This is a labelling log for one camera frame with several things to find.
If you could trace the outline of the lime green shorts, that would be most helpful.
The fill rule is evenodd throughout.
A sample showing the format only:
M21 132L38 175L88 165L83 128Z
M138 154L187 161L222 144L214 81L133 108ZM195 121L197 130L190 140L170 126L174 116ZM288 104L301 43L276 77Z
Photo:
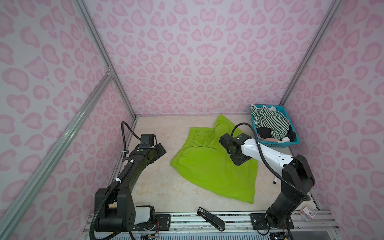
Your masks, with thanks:
M254 203L258 161L236 166L219 143L235 124L220 115L213 128L192 127L185 144L171 160L171 167L189 182L222 197Z

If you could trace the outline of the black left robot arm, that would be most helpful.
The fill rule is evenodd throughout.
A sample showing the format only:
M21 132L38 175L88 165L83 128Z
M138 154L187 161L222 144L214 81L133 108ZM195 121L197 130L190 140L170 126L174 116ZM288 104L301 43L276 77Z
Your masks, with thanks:
M144 169L167 151L158 143L147 149L137 146L126 160L129 162L118 177L106 188L95 194L95 215L91 232L130 232L135 228L152 229L156 224L153 206L136 207L133 188Z

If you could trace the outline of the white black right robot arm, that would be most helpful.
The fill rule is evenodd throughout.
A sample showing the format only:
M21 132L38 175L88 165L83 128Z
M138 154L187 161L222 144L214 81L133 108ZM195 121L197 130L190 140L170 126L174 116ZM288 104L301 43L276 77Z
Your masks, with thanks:
M258 160L281 181L281 192L264 217L268 227L281 227L289 221L290 215L302 202L311 200L309 192L316 181L305 157L280 153L246 134L237 137L224 134L219 143L236 166L250 159Z

